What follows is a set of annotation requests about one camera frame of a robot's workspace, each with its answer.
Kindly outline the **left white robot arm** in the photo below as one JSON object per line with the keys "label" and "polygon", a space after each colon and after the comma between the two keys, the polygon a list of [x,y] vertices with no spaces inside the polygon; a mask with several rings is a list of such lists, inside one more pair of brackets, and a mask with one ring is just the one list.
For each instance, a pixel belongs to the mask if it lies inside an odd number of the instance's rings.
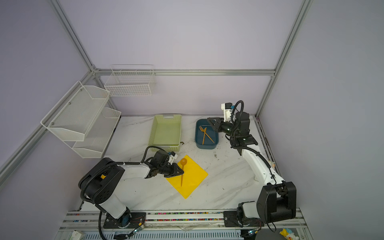
{"label": "left white robot arm", "polygon": [[130,209],[115,194],[120,181],[150,179],[157,175],[173,178],[184,174],[184,170],[174,162],[176,153],[158,148],[153,157],[147,158],[147,152],[140,162],[115,162],[103,158],[79,181],[81,199],[106,214],[107,220],[117,228],[140,222],[133,219]]}

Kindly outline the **light green plastic basket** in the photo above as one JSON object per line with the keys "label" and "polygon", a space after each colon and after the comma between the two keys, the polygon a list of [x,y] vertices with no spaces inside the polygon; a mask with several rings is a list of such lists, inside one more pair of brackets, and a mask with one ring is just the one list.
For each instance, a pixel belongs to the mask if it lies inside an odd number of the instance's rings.
{"label": "light green plastic basket", "polygon": [[148,145],[160,147],[167,152],[178,152],[181,134],[181,115],[155,115]]}

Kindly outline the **yellow paper napkin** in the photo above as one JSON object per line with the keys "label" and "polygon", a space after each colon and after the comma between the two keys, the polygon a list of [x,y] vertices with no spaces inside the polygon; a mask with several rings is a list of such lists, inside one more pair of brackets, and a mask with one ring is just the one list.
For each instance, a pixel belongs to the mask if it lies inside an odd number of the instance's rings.
{"label": "yellow paper napkin", "polygon": [[187,199],[208,176],[208,173],[188,155],[185,155],[184,159],[187,160],[185,165],[178,162],[178,166],[184,171],[184,174],[177,177],[167,178],[167,181],[183,196],[184,199]]}

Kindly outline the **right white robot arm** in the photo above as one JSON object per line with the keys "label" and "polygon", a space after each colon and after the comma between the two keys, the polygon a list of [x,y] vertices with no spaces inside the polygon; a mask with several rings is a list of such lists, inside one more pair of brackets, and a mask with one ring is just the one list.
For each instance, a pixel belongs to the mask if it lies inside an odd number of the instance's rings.
{"label": "right white robot arm", "polygon": [[256,201],[240,203],[237,219],[241,226],[253,220],[263,224],[294,219],[297,208],[297,189],[285,181],[260,152],[257,140],[251,135],[249,114],[238,112],[233,118],[207,118],[217,133],[228,137],[231,148],[238,151],[251,167],[255,180],[261,185]]}

